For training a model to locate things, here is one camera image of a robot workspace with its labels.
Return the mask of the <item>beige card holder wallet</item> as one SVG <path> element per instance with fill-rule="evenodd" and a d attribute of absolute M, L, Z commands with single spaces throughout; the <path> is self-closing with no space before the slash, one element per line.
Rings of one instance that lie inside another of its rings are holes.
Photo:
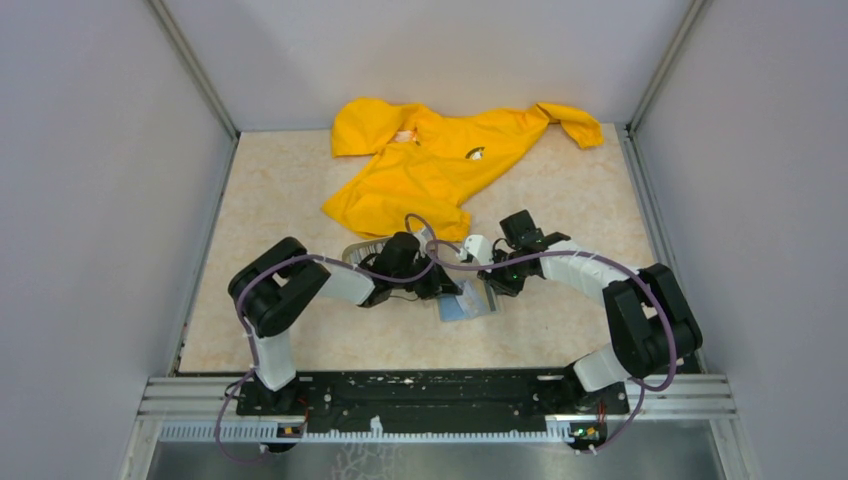
<path fill-rule="evenodd" d="M 445 323 L 471 320 L 500 314 L 502 306 L 494 290 L 478 278 L 455 281 L 458 294 L 442 294 L 437 298 L 437 313 Z"/>

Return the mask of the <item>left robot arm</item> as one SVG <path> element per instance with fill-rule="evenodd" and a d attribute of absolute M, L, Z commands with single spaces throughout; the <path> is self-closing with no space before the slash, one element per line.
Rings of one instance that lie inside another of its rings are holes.
<path fill-rule="evenodd" d="M 277 414 L 300 399 L 289 329 L 316 297 L 371 308 L 395 291 L 417 300 L 458 296 L 462 288 L 424 251 L 425 237 L 398 232 L 357 263 L 307 251 L 286 237 L 240 270 L 227 292 L 248 335 L 260 399 Z"/>

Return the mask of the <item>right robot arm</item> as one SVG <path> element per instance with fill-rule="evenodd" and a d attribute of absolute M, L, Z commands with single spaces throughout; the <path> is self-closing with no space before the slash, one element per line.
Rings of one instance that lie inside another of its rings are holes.
<path fill-rule="evenodd" d="M 703 345 L 701 329 L 672 270 L 661 263 L 636 268 L 580 246 L 561 232 L 544 233 L 530 213 L 500 223 L 507 247 L 482 235 L 463 242 L 467 259 L 495 293 L 517 296 L 530 277 L 565 284 L 605 310 L 610 341 L 568 366 L 563 398 L 576 412 L 590 411 L 603 389 L 628 379 L 669 371 Z"/>

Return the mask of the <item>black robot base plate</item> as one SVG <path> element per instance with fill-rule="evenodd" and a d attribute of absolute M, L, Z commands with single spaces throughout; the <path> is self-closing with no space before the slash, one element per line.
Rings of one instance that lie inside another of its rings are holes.
<path fill-rule="evenodd" d="M 239 387 L 240 416 L 296 415 L 314 434 L 541 433 L 554 415 L 578 415 L 579 446 L 604 442 L 607 418 L 628 415 L 623 383 L 578 390 L 565 367 L 301 372 L 271 392 L 257 378 Z"/>

